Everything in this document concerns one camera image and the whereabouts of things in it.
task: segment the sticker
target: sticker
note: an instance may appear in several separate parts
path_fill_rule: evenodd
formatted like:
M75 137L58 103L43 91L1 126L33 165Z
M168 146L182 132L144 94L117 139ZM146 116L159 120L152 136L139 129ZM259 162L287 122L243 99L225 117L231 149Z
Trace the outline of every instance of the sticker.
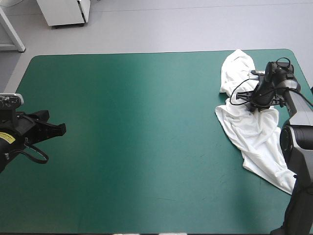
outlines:
M0 138L7 141L8 143L13 143L15 138L7 133L0 132Z

